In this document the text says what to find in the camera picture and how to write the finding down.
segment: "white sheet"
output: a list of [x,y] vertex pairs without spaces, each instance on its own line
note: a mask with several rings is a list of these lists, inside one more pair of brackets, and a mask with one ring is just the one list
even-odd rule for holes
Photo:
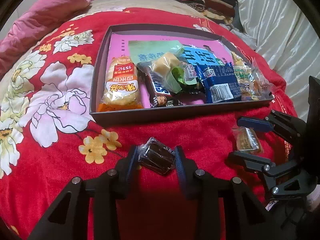
[[320,77],[320,40],[293,0],[238,0],[241,23],[257,50],[287,82],[298,117],[307,120],[308,78]]

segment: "wrapped chocolate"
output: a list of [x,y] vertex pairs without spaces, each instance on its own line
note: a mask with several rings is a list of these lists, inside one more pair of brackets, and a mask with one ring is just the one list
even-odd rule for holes
[[173,169],[175,152],[154,137],[151,137],[146,144],[138,148],[139,162],[141,165],[165,175]]
[[162,87],[159,79],[160,77],[153,72],[145,75],[151,107],[182,106],[178,99],[173,98],[171,93]]

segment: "yellow flower print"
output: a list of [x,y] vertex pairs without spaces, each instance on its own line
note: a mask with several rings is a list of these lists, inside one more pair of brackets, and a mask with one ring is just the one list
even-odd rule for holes
[[62,34],[60,34],[59,36],[60,37],[65,37],[65,36],[72,36],[72,35],[75,35],[75,31],[68,31],[68,32],[66,32],[66,33],[62,33]]
[[12,231],[14,231],[17,235],[19,235],[19,232],[15,226],[10,226]]
[[48,52],[51,50],[51,44],[47,44],[47,45],[42,45],[41,47],[39,47],[39,51],[45,51]]
[[83,140],[84,145],[79,146],[79,152],[86,155],[85,161],[89,164],[95,162],[101,164],[104,162],[103,156],[107,155],[107,151],[103,148],[103,143],[99,137],[92,139],[91,136],[87,136]]
[[101,134],[99,135],[99,139],[112,151],[116,150],[117,147],[122,147],[122,144],[117,141],[118,138],[116,132],[108,132],[104,129],[101,130]]
[[86,55],[79,55],[77,53],[69,56],[67,59],[70,60],[71,63],[81,62],[81,64],[91,64],[91,57],[87,57]]

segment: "red blanket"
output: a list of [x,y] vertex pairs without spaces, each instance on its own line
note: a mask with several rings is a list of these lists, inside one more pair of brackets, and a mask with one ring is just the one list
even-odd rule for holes
[[[256,58],[265,77],[277,86],[274,102],[269,107],[182,121],[99,126],[88,114],[93,66],[108,27],[130,23],[198,25],[224,36],[250,61]],[[181,145],[188,158],[217,178],[241,177],[263,202],[264,190],[257,176],[226,162],[235,149],[231,128],[241,115],[263,118],[271,109],[296,115],[285,86],[284,79],[270,70],[260,55],[210,20],[127,8],[68,21],[17,67],[2,103],[0,216],[26,239],[73,177],[99,176],[126,156],[131,145],[141,145],[151,136],[172,148]],[[276,163],[286,161],[286,142],[273,133],[258,136],[263,157]],[[142,167],[138,173],[129,198],[117,203],[121,239],[193,239],[196,203],[181,195],[176,172],[162,177]]]

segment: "chocolate bar wrapper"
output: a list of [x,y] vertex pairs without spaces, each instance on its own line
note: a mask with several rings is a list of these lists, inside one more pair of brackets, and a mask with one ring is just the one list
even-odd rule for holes
[[175,99],[167,89],[162,87],[160,77],[155,73],[150,72],[145,75],[145,84],[151,107],[182,106],[178,99]]

